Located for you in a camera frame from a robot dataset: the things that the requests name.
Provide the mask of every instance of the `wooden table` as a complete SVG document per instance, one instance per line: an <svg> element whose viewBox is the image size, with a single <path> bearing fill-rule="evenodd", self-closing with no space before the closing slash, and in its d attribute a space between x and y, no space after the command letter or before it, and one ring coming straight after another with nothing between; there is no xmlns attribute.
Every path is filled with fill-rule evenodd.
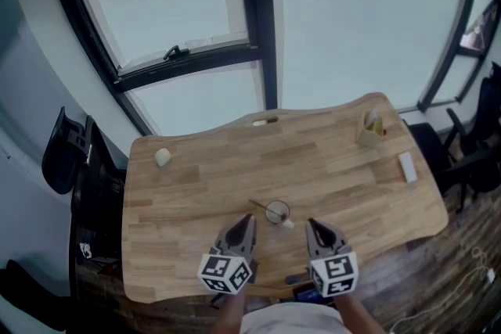
<svg viewBox="0 0 501 334"><path fill-rule="evenodd" d="M375 109L387 134L376 148L355 143L363 110ZM278 117L270 124L256 120ZM158 168L155 152L171 162ZM406 184L398 154L410 151L418 181ZM287 202L294 230L269 224L248 199ZM324 110L271 110L224 127L132 144L124 194L122 258L127 296L154 302L207 293L196 277L219 231L240 216L258 222L259 263L249 295L290 293L289 275L308 264L305 221L341 228L359 264L448 223L440 192L409 130L382 94Z"/></svg>

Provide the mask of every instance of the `small white object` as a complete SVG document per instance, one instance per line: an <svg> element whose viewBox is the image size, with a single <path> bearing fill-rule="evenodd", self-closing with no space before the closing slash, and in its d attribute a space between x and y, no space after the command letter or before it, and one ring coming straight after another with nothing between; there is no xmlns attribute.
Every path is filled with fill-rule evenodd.
<svg viewBox="0 0 501 334"><path fill-rule="evenodd" d="M289 228L290 230L294 229L294 223L288 218L282 223L283 227Z"/></svg>
<svg viewBox="0 0 501 334"><path fill-rule="evenodd" d="M496 279L496 273L491 268L489 268L489 270L487 271L487 279L491 284Z"/></svg>
<svg viewBox="0 0 501 334"><path fill-rule="evenodd" d="M85 259L92 258L91 246L85 242L80 242L80 251Z"/></svg>
<svg viewBox="0 0 501 334"><path fill-rule="evenodd" d="M367 130L371 125L375 124L376 121L379 121L379 115L376 113L376 110L373 110L367 116L366 122L364 123L363 127Z"/></svg>
<svg viewBox="0 0 501 334"><path fill-rule="evenodd" d="M206 253L202 256L197 277L210 291L235 295L252 277L252 270L245 257Z"/></svg>
<svg viewBox="0 0 501 334"><path fill-rule="evenodd" d="M359 266L355 252L310 260L308 271L324 298L350 293L359 280Z"/></svg>
<svg viewBox="0 0 501 334"><path fill-rule="evenodd" d="M400 165L404 170L407 184L417 181L416 169L414 168L413 158L410 156L410 153L405 152L402 155L398 155L398 159L400 160Z"/></svg>
<svg viewBox="0 0 501 334"><path fill-rule="evenodd" d="M172 155L165 148L158 149L157 153L155 153L155 163L157 164L158 167L165 166L170 159L172 159Z"/></svg>

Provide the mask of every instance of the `wall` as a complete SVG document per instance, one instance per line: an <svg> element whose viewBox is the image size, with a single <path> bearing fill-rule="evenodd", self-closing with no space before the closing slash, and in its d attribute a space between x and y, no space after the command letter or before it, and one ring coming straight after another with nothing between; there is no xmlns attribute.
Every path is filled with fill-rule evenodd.
<svg viewBox="0 0 501 334"><path fill-rule="evenodd" d="M25 52L33 55L29 58L31 69L41 70L41 74L54 83L55 92L62 94L64 102L76 105L75 114L70 118L84 122L86 114L92 115L105 136L128 155L130 144L139 133L94 71L67 22L59 0L46 1L4 0L5 7L1 13L11 21L8 34L2 41L3 52L9 47L10 39L18 34ZM3 53L2 42L0 55Z"/></svg>
<svg viewBox="0 0 501 334"><path fill-rule="evenodd" d="M29 163L0 129L0 268L13 259L48 291L68 296L69 198L44 185ZM54 332L1 296L0 321L13 334Z"/></svg>
<svg viewBox="0 0 501 334"><path fill-rule="evenodd" d="M36 45L18 0L0 0L0 21L0 268L13 258L46 289L68 295L70 197L50 189L40 162L60 107L82 123L86 112ZM0 320L14 334L53 332L2 298Z"/></svg>

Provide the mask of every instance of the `black chair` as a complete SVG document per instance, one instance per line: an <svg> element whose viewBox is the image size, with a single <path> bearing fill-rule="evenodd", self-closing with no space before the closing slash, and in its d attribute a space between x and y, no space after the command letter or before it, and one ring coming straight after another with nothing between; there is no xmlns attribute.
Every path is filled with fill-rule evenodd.
<svg viewBox="0 0 501 334"><path fill-rule="evenodd" d="M131 332L113 312L113 304L103 308L102 305L78 303L74 297L56 296L14 260L9 260L5 269L0 269L0 295L14 307L59 332Z"/></svg>
<svg viewBox="0 0 501 334"><path fill-rule="evenodd" d="M460 147L463 155L470 155L485 148L480 142L491 137L499 130L499 118L501 117L501 87L494 77L484 78L481 83L478 98L477 113L469 131L461 124L454 110L447 109L451 117L453 127L445 141L448 148L456 135L460 135Z"/></svg>
<svg viewBox="0 0 501 334"><path fill-rule="evenodd" d="M41 168L56 192L73 189L72 224L90 231L86 242L91 243L92 257L120 259L125 171L115 167L92 117L87 116L83 128L68 119L62 107Z"/></svg>
<svg viewBox="0 0 501 334"><path fill-rule="evenodd" d="M490 192L501 184L501 174L496 164L498 146L455 160L449 154L450 144L442 145L437 133L428 123L409 125L409 130L420 147L441 194L446 194L455 184L461 184L457 213L463 210L468 185L474 190L474 194L478 194Z"/></svg>

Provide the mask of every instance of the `white eraser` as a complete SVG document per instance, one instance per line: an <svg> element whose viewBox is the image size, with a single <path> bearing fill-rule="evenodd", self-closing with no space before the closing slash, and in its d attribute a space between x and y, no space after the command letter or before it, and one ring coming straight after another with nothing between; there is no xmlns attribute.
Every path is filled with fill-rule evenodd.
<svg viewBox="0 0 501 334"><path fill-rule="evenodd" d="M283 227L289 228L290 230L294 230L294 223L288 218L282 223Z"/></svg>
<svg viewBox="0 0 501 334"><path fill-rule="evenodd" d="M400 165L404 170L407 184L417 181L416 169L414 168L413 158L410 156L410 153L405 152L402 155L398 155L398 159L400 160Z"/></svg>
<svg viewBox="0 0 501 334"><path fill-rule="evenodd" d="M167 164L170 159L172 159L172 155L165 148L158 149L157 153L155 153L155 163L158 167L165 166L165 164Z"/></svg>
<svg viewBox="0 0 501 334"><path fill-rule="evenodd" d="M487 271L487 279L491 284L496 279L496 273L494 273L494 270L492 270L491 268L489 268L489 270Z"/></svg>

